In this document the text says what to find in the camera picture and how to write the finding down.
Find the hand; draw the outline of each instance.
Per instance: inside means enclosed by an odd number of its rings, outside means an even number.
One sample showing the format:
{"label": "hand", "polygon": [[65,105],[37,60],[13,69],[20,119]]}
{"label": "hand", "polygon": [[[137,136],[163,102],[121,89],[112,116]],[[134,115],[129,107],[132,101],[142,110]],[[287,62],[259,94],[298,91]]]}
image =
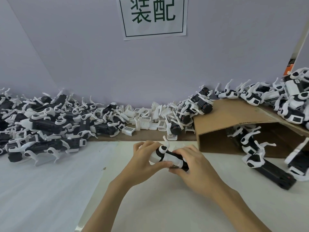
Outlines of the hand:
{"label": "hand", "polygon": [[196,193],[213,198],[216,191],[225,185],[210,162],[194,145],[173,152],[182,155],[186,159],[189,173],[182,169],[169,169],[169,171],[180,176],[184,183]]}
{"label": "hand", "polygon": [[134,144],[132,159],[115,180],[131,188],[146,181],[157,171],[171,167],[173,163],[169,161],[159,162],[154,165],[149,163],[150,155],[161,145],[161,143],[152,141]]}

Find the sign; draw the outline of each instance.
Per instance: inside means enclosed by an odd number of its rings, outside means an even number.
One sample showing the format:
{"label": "sign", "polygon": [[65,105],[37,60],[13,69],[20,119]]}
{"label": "sign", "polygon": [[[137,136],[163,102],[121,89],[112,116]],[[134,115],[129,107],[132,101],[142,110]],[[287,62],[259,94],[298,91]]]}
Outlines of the sign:
{"label": "sign", "polygon": [[124,40],[187,33],[188,0],[117,0]]}

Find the cardboard box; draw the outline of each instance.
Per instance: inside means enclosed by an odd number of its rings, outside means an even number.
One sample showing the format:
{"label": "cardboard box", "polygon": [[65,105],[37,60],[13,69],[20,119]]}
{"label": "cardboard box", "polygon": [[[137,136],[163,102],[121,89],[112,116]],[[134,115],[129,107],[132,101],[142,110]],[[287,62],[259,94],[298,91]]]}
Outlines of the cardboard box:
{"label": "cardboard box", "polygon": [[276,143],[266,146],[266,157],[285,158],[295,147],[309,137],[309,131],[301,125],[288,123],[266,106],[252,106],[242,99],[214,101],[213,111],[194,118],[195,135],[202,152],[244,155],[240,145],[228,138],[226,128],[241,124],[258,124],[261,133],[254,135],[259,143]]}

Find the white plastic sheet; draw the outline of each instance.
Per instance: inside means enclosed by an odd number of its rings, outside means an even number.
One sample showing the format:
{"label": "white plastic sheet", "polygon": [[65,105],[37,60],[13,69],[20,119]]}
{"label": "white plastic sheet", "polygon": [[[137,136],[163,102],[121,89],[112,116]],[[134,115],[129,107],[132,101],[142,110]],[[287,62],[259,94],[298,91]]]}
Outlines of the white plastic sheet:
{"label": "white plastic sheet", "polygon": [[117,142],[89,142],[35,167],[0,157],[0,231],[74,231]]}

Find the person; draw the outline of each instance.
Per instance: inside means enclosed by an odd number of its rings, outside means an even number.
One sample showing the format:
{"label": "person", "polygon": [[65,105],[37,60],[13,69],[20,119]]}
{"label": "person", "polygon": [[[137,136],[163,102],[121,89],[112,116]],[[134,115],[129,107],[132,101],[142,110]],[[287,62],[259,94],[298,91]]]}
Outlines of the person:
{"label": "person", "polygon": [[[98,207],[83,228],[83,232],[110,232],[122,199],[135,185],[138,185],[157,171],[172,166],[172,162],[149,163],[149,157],[162,144],[139,142],[133,146],[133,157],[123,171],[110,182]],[[263,222],[249,209],[240,194],[225,184],[210,162],[193,145],[173,151],[186,159],[189,172],[169,169],[180,176],[185,184],[196,193],[216,202],[238,232],[267,232]]]}

